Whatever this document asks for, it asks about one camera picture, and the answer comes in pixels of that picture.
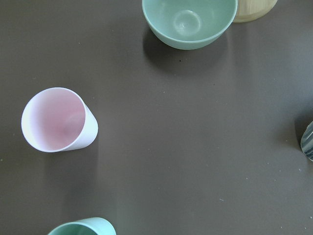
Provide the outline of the pink plastic cup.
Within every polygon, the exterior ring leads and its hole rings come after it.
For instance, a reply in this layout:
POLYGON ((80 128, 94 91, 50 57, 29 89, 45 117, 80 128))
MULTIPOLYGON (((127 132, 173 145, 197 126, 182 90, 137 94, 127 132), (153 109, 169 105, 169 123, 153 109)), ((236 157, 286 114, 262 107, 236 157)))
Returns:
POLYGON ((98 134, 97 120, 82 98, 62 87, 32 97, 22 113, 21 128, 32 147, 47 153, 85 148, 98 134))

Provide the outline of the green bowl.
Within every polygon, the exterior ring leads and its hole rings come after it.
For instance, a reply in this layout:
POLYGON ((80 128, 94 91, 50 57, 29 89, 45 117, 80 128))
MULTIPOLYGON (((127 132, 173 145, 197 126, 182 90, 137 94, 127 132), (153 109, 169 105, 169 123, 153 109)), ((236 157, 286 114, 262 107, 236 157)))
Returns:
POLYGON ((168 46, 199 49, 218 39, 233 22, 237 0, 143 0, 151 31, 168 46))

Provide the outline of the green plastic cup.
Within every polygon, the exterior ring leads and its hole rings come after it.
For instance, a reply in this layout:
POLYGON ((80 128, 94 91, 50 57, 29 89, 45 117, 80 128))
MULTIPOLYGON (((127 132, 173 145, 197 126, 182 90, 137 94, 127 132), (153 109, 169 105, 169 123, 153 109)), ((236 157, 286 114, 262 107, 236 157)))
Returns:
POLYGON ((116 235, 113 225, 101 217, 68 222, 54 228, 49 235, 116 235))

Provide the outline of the wooden glass drying stand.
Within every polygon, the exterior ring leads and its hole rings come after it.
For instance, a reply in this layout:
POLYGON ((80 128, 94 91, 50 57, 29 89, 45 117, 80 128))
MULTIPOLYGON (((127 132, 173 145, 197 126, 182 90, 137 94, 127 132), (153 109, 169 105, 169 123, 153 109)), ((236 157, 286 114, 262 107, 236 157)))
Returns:
POLYGON ((277 0, 238 0, 234 23, 245 23, 256 20, 267 14, 277 0))

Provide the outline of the steel ice scoop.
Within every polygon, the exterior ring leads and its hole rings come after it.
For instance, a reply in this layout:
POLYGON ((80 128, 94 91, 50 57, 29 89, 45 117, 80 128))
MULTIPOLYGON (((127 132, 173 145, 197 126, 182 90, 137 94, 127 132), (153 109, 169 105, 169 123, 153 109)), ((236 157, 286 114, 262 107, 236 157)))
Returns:
POLYGON ((307 126, 301 138, 300 146, 305 156, 310 161, 313 161, 313 122, 307 126))

